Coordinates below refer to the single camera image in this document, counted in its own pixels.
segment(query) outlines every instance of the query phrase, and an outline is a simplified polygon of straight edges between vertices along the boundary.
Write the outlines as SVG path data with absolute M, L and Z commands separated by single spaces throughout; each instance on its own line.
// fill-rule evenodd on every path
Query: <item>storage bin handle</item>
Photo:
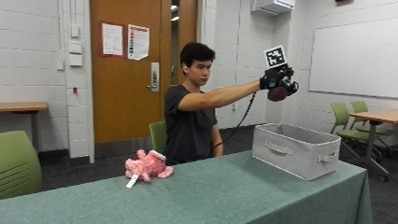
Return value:
M 336 159 L 336 152 L 334 152 L 334 154 L 330 155 L 318 155 L 318 161 L 334 161 Z
M 271 150 L 274 150 L 274 151 L 276 151 L 279 153 L 288 154 L 291 156 L 294 154 L 294 151 L 290 148 L 278 146 L 278 145 L 272 144 L 271 142 L 268 142 L 266 140 L 264 140 L 264 144 L 263 145 L 264 145 L 264 147 L 267 147 L 268 149 L 271 149 Z

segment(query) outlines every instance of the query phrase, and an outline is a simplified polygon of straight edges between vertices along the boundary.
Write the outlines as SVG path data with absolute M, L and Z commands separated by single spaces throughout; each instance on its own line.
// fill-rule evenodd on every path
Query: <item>pink stuffed toy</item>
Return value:
M 166 178 L 172 174 L 172 167 L 164 166 L 164 157 L 156 151 L 150 150 L 144 155 L 143 150 L 137 151 L 138 160 L 133 161 L 127 159 L 125 161 L 125 176 L 131 178 L 133 175 L 138 175 L 138 179 L 144 182 L 150 181 L 150 175 L 155 175 L 158 178 Z

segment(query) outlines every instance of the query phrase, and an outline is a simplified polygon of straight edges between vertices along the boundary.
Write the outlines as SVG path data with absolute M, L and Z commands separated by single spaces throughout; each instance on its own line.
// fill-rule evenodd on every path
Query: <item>paper sign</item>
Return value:
M 147 57 L 148 28 L 127 25 L 127 59 L 139 60 Z
M 102 23 L 102 55 L 123 56 L 123 27 Z

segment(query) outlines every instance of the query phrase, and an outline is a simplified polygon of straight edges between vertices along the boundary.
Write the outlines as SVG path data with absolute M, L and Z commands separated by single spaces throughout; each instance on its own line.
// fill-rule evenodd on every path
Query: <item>black glove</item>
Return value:
M 264 70 L 264 75 L 259 78 L 259 89 L 271 90 L 274 87 L 278 87 L 282 78 L 282 74 L 272 68 Z

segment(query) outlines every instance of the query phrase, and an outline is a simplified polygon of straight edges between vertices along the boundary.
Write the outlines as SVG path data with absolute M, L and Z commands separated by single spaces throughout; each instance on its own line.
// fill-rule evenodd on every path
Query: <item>wall outlet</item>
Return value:
M 57 70 L 58 71 L 63 71 L 65 70 L 65 61 L 63 60 L 59 60 L 57 59 Z

